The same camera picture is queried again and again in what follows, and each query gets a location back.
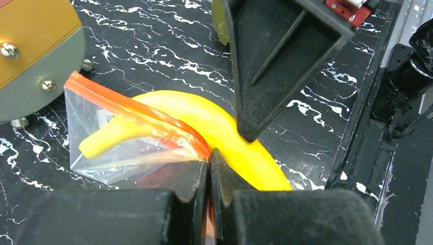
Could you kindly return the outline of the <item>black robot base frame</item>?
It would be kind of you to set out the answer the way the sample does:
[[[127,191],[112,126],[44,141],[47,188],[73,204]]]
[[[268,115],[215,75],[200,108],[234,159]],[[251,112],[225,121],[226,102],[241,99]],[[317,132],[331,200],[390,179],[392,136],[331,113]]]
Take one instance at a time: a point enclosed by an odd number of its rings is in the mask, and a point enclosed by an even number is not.
[[[423,119],[411,134],[394,139],[372,115],[386,72],[411,51],[395,45],[376,73],[343,161],[327,182],[361,195],[386,244],[432,244],[432,121]]]

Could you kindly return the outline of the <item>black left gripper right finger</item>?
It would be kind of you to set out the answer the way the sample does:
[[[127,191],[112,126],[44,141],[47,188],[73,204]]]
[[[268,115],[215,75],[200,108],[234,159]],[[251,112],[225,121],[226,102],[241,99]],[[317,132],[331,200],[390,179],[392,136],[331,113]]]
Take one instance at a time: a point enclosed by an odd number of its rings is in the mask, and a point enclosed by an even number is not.
[[[371,209],[353,191],[259,191],[218,149],[210,181],[216,244],[385,243]]]

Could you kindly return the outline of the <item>olive green plastic basket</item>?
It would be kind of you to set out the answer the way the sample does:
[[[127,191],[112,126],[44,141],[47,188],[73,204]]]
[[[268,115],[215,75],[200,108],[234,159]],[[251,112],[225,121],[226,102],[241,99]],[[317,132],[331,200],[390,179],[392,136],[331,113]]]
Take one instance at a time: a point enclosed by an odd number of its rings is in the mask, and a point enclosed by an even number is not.
[[[229,32],[225,16],[225,6],[221,0],[212,0],[212,23],[220,43],[227,46],[229,43]]]

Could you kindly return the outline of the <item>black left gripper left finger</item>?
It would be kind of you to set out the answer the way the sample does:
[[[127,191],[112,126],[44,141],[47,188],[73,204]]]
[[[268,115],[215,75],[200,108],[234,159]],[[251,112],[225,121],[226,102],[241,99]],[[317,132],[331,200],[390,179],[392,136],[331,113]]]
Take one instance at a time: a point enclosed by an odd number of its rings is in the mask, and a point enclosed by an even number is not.
[[[16,244],[204,244],[208,164],[185,162],[157,188],[54,191]]]

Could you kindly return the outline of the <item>yellow toy banana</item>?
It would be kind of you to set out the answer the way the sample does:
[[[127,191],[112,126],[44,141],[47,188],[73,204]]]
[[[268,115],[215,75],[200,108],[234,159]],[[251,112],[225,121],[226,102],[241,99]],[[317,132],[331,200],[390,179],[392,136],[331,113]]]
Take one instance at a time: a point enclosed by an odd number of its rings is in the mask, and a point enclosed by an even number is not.
[[[204,159],[218,149],[228,165],[258,190],[292,188],[261,142],[245,140],[237,132],[234,117],[206,98],[173,90],[129,98],[112,91],[102,105],[117,116],[80,143],[80,151],[89,159],[125,140],[155,136],[180,149],[190,148]]]

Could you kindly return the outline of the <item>clear zip top bag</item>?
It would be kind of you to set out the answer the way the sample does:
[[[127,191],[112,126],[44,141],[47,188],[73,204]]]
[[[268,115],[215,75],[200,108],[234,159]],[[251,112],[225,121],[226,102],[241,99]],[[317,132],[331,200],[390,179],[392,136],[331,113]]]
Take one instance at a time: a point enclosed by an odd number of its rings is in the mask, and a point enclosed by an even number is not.
[[[189,164],[206,163],[205,139],[173,108],[157,109],[77,72],[64,85],[70,169],[104,183],[163,185]]]

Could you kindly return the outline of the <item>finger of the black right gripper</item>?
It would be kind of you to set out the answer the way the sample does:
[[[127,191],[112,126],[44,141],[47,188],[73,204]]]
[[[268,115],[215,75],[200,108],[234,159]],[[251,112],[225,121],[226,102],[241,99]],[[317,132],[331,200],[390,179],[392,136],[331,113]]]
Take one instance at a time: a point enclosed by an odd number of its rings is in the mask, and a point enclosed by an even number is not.
[[[323,1],[224,1],[239,134],[255,141],[354,36]]]

